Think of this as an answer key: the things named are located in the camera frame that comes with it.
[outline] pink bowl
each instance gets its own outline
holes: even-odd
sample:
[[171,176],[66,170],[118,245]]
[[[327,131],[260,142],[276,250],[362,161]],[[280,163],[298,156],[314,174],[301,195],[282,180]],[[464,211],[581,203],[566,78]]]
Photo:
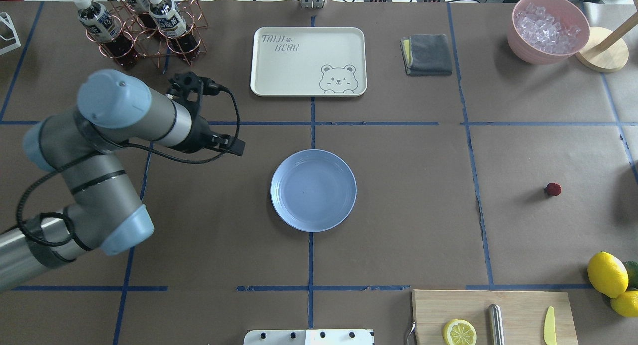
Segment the pink bowl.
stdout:
[[[520,11],[524,11],[524,9],[531,3],[536,6],[545,7],[545,9],[547,9],[547,13],[559,18],[563,26],[570,27],[572,25],[576,25],[581,29],[581,32],[576,35],[578,42],[576,47],[574,47],[573,52],[568,54],[551,54],[543,52],[542,50],[535,49],[520,36],[515,27],[516,14]],[[507,32],[507,42],[510,44],[510,48],[512,48],[516,56],[519,56],[523,61],[527,61],[533,65],[549,65],[550,63],[556,63],[566,59],[583,49],[589,38],[590,24],[587,22],[587,18],[585,18],[585,15],[583,15],[580,9],[568,0],[520,0],[514,7],[509,30]]]

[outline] wooden cutting board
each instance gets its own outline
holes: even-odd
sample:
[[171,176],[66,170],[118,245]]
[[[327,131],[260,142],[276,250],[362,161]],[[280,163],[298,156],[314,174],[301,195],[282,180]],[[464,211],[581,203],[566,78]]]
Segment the wooden cutting board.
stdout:
[[412,313],[419,345],[445,345],[443,327],[465,319],[477,332],[477,345],[492,345],[487,307],[499,304],[506,345],[545,345],[547,307],[556,310],[558,345],[578,345],[572,309],[562,291],[413,290]]

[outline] lime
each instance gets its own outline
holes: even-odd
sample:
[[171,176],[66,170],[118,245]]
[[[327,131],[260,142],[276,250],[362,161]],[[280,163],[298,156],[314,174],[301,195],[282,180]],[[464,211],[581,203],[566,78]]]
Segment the lime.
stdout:
[[629,277],[629,286],[631,288],[638,289],[638,262],[624,261],[623,265],[627,270],[627,277]]
[[627,290],[629,277],[627,270],[618,258],[598,252],[587,265],[587,276],[595,290],[610,298],[615,298]]
[[622,316],[638,316],[638,290],[628,290],[613,298],[611,309]]
[[477,332],[466,320],[452,319],[443,327],[443,338],[447,345],[474,345]]

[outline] blue plate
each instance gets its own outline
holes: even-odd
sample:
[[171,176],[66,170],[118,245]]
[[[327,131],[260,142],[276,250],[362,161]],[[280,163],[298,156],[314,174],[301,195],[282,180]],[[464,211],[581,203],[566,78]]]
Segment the blue plate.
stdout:
[[295,229],[316,233],[339,225],[357,199],[348,164],[324,150],[303,150],[286,158],[273,175],[271,200],[277,214]]

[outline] small red object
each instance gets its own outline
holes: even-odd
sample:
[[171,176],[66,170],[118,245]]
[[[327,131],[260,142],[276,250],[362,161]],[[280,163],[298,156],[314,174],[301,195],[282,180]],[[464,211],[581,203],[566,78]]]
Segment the small red object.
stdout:
[[545,188],[545,194],[550,197],[556,197],[557,195],[560,195],[561,190],[560,184],[550,183]]

